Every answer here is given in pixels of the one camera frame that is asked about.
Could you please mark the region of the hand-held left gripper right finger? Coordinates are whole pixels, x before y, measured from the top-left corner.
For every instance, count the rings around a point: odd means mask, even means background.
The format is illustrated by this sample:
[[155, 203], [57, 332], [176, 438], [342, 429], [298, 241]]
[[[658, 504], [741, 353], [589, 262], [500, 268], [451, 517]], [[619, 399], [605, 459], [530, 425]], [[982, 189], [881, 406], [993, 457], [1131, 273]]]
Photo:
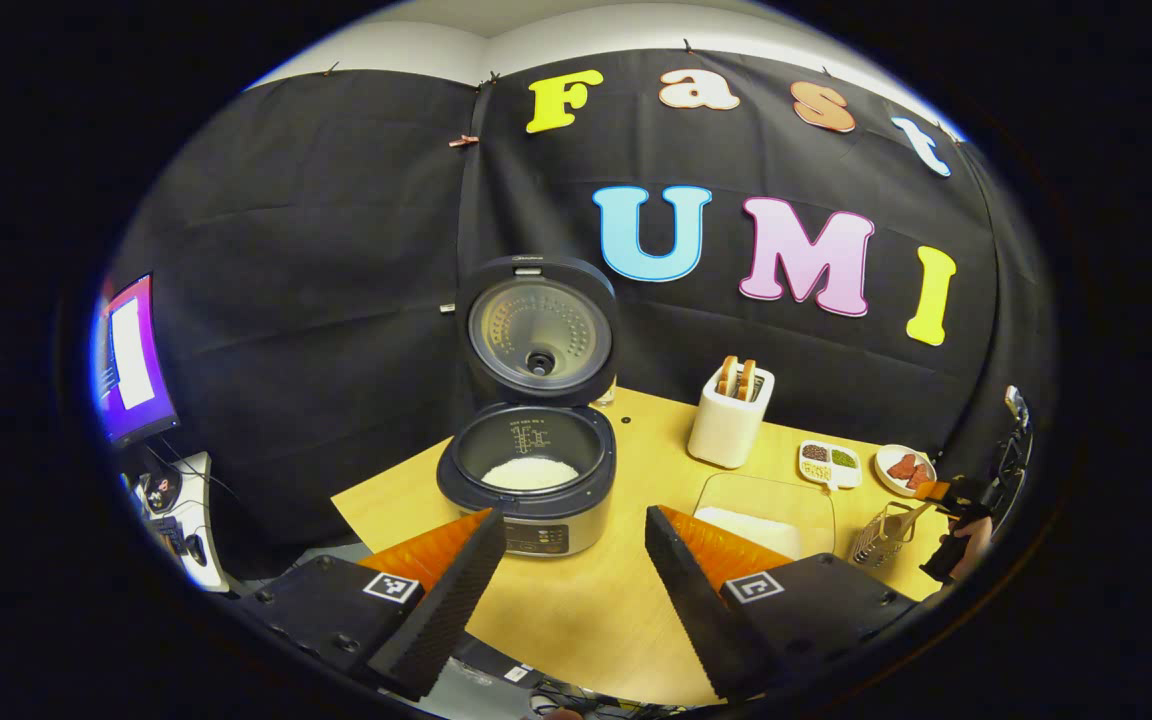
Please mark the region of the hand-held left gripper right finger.
[[833, 553], [790, 559], [664, 505], [646, 510], [645, 548], [727, 702], [819, 685], [922, 616], [922, 602]]

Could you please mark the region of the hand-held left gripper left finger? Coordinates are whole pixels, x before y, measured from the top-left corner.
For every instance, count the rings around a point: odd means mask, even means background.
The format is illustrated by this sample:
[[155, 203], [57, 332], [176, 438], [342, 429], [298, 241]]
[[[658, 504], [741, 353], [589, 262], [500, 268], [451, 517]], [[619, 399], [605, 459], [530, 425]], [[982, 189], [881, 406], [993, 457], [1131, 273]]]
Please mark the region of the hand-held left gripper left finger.
[[505, 552], [502, 511], [471, 511], [358, 562], [306, 562], [238, 611], [288, 650], [416, 702], [442, 674]]

